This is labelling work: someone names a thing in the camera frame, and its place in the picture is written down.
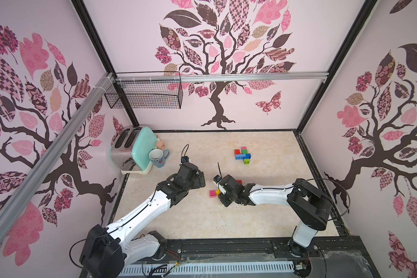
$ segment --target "pink leaf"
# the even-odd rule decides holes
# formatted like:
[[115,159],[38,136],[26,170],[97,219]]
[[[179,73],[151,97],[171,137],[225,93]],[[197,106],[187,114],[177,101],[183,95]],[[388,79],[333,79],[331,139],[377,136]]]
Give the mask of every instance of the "pink leaf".
[[397,195],[397,197],[394,198],[393,204],[394,204],[394,210],[397,213],[397,215],[402,214],[404,203],[403,203],[403,199],[401,198],[400,194]]
[[224,48],[229,49],[232,47],[232,45],[233,45],[232,39],[230,38],[230,36],[227,36],[224,40]]
[[403,113],[400,119],[401,122],[408,125],[412,125],[417,119],[417,110],[415,109],[415,107],[407,110],[405,113]]
[[208,54],[210,55],[210,57],[215,57],[216,55],[218,55],[218,50],[216,49],[216,47],[214,47],[213,45],[211,45],[208,48]]
[[234,61],[235,61],[236,63],[241,62],[241,61],[242,61],[242,59],[244,58],[244,55],[245,55],[245,52],[244,52],[244,51],[236,52],[236,53],[233,55]]
[[252,90],[249,87],[244,87],[244,92],[251,95],[252,94]]
[[394,131],[389,131],[389,132],[385,133],[384,135],[382,135],[382,137],[385,138],[388,141],[394,141],[394,140],[397,140],[398,138],[402,137],[403,135],[404,135],[403,131],[394,130]]
[[24,126],[29,128],[30,130],[37,126],[38,120],[36,117],[25,112],[20,112],[19,114],[20,114],[20,119],[22,120],[22,123]]
[[36,70],[43,70],[48,67],[45,62],[49,58],[49,53],[42,49],[43,41],[39,34],[33,33],[32,40],[23,38],[23,42],[20,42],[20,55],[31,78],[34,78]]
[[287,28],[290,25],[290,18],[291,18],[290,12],[289,12],[289,9],[287,9],[284,12],[283,21],[281,22],[281,30],[283,30],[283,33],[284,33],[285,30],[287,30]]
[[11,144],[17,153],[21,155],[30,155],[32,153],[33,145],[29,140],[20,140]]
[[56,113],[51,116],[51,119],[49,119],[48,126],[51,130],[60,132],[63,128],[62,119],[60,118],[59,113]]
[[100,145],[100,143],[101,143],[102,141],[100,141],[100,140],[93,140],[93,141],[91,141],[91,145],[93,146],[93,147],[97,147],[97,146],[99,146]]

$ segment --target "mug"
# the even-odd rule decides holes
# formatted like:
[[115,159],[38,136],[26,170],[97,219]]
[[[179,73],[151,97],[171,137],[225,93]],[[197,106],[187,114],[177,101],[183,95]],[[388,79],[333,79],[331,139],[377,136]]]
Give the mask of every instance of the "mug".
[[156,148],[148,154],[148,157],[153,162],[153,164],[156,165],[157,168],[161,168],[165,165],[165,159],[168,158],[169,154],[170,151],[167,149],[165,151],[162,151],[161,149]]

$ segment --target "pink wall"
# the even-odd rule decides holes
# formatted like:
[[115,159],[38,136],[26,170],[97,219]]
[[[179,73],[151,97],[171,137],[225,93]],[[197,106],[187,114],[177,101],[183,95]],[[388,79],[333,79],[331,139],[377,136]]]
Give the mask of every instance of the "pink wall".
[[417,0],[380,2],[303,137],[380,275],[417,277]]
[[[0,1],[0,208],[104,72],[70,1]],[[108,151],[128,123],[96,105],[5,237],[0,277],[79,275],[68,251],[109,217],[122,175]]]

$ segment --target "marble floor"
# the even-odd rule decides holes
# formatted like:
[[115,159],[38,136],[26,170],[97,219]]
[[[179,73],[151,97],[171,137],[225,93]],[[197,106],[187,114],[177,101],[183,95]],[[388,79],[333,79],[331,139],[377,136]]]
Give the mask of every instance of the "marble floor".
[[[177,173],[182,148],[188,143],[187,156],[204,172],[206,186],[191,190],[177,205],[151,221],[139,234],[158,231],[165,238],[290,237],[299,218],[282,205],[224,207],[209,190],[218,172],[231,175],[243,184],[286,185],[297,178],[310,179],[312,174],[293,132],[186,132],[157,133],[170,156],[164,167],[153,166],[145,176],[131,174],[115,219],[129,213],[154,191],[156,184]],[[234,149],[247,147],[252,155],[249,165],[235,160]],[[317,236],[338,236],[333,221]]]

